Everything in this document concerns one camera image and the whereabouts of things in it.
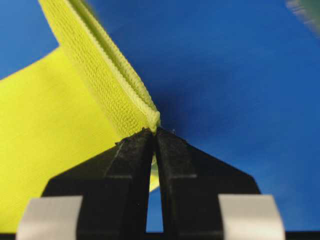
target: woven fabric texture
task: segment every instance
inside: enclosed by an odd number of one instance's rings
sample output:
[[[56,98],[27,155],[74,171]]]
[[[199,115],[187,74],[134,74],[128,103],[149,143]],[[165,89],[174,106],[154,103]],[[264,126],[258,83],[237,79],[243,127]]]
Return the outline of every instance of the woven fabric texture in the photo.
[[[113,147],[160,113],[80,0],[40,0],[59,47],[0,81],[0,232],[15,232],[48,180]],[[159,185],[152,172],[150,190]]]

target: yellow fabric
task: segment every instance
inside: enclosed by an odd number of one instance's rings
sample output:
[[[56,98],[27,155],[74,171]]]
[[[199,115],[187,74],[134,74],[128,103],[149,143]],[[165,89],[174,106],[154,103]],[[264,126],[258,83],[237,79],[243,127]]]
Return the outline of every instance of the yellow fabric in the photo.
[[[0,81],[0,232],[15,232],[48,180],[160,114],[140,78],[79,0],[40,0],[60,46]],[[150,190],[159,185],[152,173]]]

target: folded fabric edge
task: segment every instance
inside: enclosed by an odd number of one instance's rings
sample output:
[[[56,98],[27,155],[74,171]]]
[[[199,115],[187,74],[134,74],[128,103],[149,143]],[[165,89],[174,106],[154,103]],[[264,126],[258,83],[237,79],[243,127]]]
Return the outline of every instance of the folded fabric edge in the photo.
[[[160,113],[153,109],[153,107],[151,107],[150,105],[148,105],[146,103],[146,101],[142,98],[141,95],[139,95],[139,92],[137,92],[132,85],[129,83],[130,81],[128,81],[123,74],[120,72],[119,68],[115,65],[115,63],[113,62],[113,60],[110,58],[110,56],[108,55],[108,51],[103,48],[103,46],[109,46],[109,49],[112,49],[112,47],[110,47],[110,44],[112,43],[114,45],[114,43],[112,42],[112,40],[110,38],[108,38],[109,40],[101,42],[102,41],[102,37],[97,37],[96,33],[103,33],[103,37],[108,36],[107,33],[103,30],[103,28],[98,24],[98,22],[96,21],[95,24],[88,24],[85,20],[83,15],[87,15],[90,14],[90,12],[88,11],[88,9],[85,7],[85,5],[83,5],[83,3],[79,0],[60,0],[60,1],[47,1],[47,0],[39,0],[42,10],[45,13],[47,19],[48,19],[48,12],[52,11],[52,9],[55,9],[58,7],[58,5],[64,5],[67,7],[67,11],[69,13],[71,13],[73,15],[73,18],[78,22],[78,24],[81,26],[82,31],[85,32],[85,34],[89,37],[91,44],[93,44],[95,46],[95,48],[97,49],[97,51],[100,53],[100,56],[103,58],[104,63],[106,64],[106,66],[108,66],[108,68],[110,69],[111,73],[114,75],[114,78],[117,80],[118,84],[121,86],[122,90],[125,92],[125,94],[127,95],[127,97],[130,99],[131,103],[144,115],[144,117],[147,120],[147,126],[150,128],[150,130],[155,133],[157,130],[157,126],[160,125]],[[51,28],[53,28],[52,24],[55,24],[53,19],[48,19]],[[90,27],[92,26],[99,26],[99,29],[95,28],[95,29],[91,29]],[[57,40],[59,41],[60,45],[64,45],[64,42],[61,41],[61,39],[59,39],[59,37],[56,35]]]

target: blue backdrop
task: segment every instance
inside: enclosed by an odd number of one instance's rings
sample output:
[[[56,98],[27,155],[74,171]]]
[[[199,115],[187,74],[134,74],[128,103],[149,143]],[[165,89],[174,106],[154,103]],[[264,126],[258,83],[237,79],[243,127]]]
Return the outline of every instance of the blue backdrop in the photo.
[[[164,128],[253,175],[287,230],[319,230],[320,42],[284,1],[87,2]],[[0,11],[1,79],[58,44],[35,0],[0,1]],[[148,231],[162,230],[159,196]]]

